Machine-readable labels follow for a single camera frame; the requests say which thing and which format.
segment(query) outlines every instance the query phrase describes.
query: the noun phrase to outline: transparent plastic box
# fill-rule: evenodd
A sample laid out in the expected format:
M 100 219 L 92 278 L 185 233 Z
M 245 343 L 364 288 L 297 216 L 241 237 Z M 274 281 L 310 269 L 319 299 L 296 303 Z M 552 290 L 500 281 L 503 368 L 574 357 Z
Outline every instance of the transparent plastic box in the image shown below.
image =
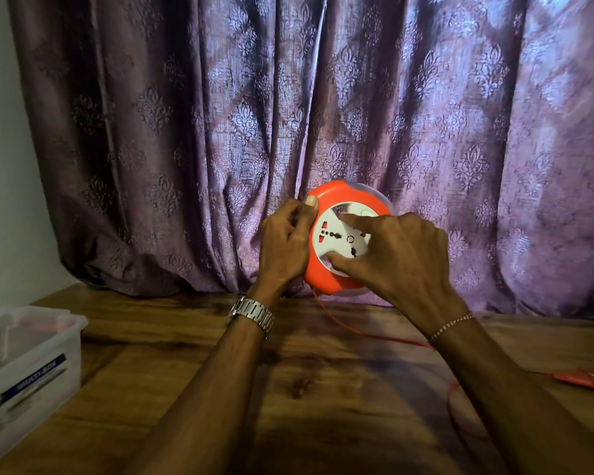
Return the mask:
M 81 386 L 81 330 L 69 310 L 0 308 L 0 458 Z

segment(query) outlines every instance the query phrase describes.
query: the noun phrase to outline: white socket faceplate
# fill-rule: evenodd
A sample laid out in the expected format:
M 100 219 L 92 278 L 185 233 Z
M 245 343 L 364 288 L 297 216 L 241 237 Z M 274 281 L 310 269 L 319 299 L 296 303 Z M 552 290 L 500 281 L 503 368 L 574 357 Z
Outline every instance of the white socket faceplate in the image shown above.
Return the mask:
M 355 230 L 341 222 L 336 214 L 343 212 L 359 216 L 378 216 L 378 214 L 367 205 L 352 201 L 339 203 L 328 208 L 315 222 L 315 228 L 312 232 L 312 246 L 319 262 L 333 273 L 347 277 L 348 275 L 345 273 L 334 270 L 324 255 L 331 251 L 335 251 L 347 258 L 363 255 L 367 251 L 370 234 L 362 236 L 360 230 Z

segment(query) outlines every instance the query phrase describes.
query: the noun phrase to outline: left hand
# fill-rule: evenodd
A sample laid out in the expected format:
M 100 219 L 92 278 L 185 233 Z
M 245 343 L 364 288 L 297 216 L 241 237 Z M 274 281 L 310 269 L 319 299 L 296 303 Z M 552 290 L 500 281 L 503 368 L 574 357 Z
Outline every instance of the left hand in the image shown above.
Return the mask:
M 290 198 L 262 222 L 260 270 L 249 297 L 264 299 L 258 301 L 270 308 L 290 282 L 305 273 L 310 227 L 317 217 L 318 205 L 313 195 L 306 203 Z

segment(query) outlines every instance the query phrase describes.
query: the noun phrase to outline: hand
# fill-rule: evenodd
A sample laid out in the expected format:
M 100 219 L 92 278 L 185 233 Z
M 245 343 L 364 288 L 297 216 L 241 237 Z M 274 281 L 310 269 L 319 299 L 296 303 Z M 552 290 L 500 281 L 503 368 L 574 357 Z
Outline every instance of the hand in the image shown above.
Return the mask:
M 288 284 L 308 266 L 310 228 L 319 201 L 309 195 L 306 203 L 286 200 L 261 224 L 260 270 L 249 297 L 270 308 Z
M 376 217 L 342 213 L 339 218 L 372 236 L 362 256 L 327 254 L 333 267 L 394 305 L 427 338 L 468 313 L 449 282 L 444 230 L 414 213 Z

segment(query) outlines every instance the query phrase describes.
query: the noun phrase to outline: right hand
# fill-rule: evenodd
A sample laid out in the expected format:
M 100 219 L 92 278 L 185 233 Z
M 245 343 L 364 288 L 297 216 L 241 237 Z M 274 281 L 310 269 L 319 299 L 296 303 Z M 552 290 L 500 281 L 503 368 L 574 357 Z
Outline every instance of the right hand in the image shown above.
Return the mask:
M 339 219 L 371 234 L 367 252 L 356 258 L 326 256 L 400 310 L 427 338 L 469 310 L 449 282 L 446 232 L 414 213 L 401 216 L 357 216 Z

